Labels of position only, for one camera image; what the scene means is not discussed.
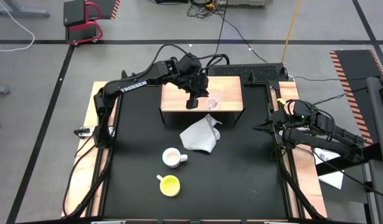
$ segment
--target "cup handle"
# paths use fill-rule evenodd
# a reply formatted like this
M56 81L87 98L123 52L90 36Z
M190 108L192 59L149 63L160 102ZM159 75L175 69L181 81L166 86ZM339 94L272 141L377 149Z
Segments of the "cup handle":
M184 162L188 159L189 157L186 154L180 155L180 162Z

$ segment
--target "white cloth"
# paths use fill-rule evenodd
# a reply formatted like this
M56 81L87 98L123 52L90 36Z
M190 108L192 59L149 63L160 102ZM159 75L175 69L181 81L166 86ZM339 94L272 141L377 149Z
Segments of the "white cloth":
M180 134L184 148L211 153L216 141L220 139L219 131L214 128L217 123L222 124L208 114L205 118L189 126Z

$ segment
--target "wooden table frame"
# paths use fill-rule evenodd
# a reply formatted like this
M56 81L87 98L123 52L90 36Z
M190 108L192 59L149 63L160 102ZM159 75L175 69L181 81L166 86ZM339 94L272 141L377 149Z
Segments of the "wooden table frame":
M90 100L89 100L89 104L88 104L88 108L86 112L86 117L85 117L85 122L83 124L84 127L94 127L97 125L97 115L95 112L93 96L97 93L97 91L101 87L104 86L105 83L106 82L95 82L93 84L92 94L90 96ZM284 100L299 98L295 82L279 82L279 84L280 84L280 94ZM276 97L274 88L271 89L271 95L272 95L274 109L277 110L278 109L278 105L276 103L277 97ZM110 117L110 121L109 121L110 125L113 125L115 123L114 118L115 118L115 113L113 113ZM79 141L78 148L82 146L85 143L85 141L86 139L81 139ZM93 145L94 145L93 139L89 140L89 142L87 142L85 147L77 154L75 158L75 162ZM299 145L298 147L302 147L303 149L310 150L308 146ZM76 208L78 203L83 199L84 195L90 189L94 170L95 169L97 170L95 166L97 164L98 153L99 153L98 149L94 148L87 156L85 156L82 159L82 161L79 162L77 168L73 172L72 182L68 191L67 198L65 200L65 207L68 213L70 213ZM301 191L305 194L305 196L310 201L312 206L314 206L315 209L322 216L327 217L313 156L303 150L292 150L291 153L295 163L297 181ZM105 165L107 154L108 154L108 149L104 149L100 151L101 162L100 162L100 167L98 168L100 172ZM288 171L290 171L290 164L288 161L289 161L288 156L287 154L285 154L285 165ZM94 196L93 206L90 211L91 216L99 215L100 202L101 202L102 193L103 193L102 186L103 184L99 186ZM288 186L288 193L289 193L291 211L292 211L293 217L301 218L299 215L298 204L295 197L295 193L293 192L290 186ZM306 212L306 210L303 211L303 214L305 215L306 218L310 217L308 213Z

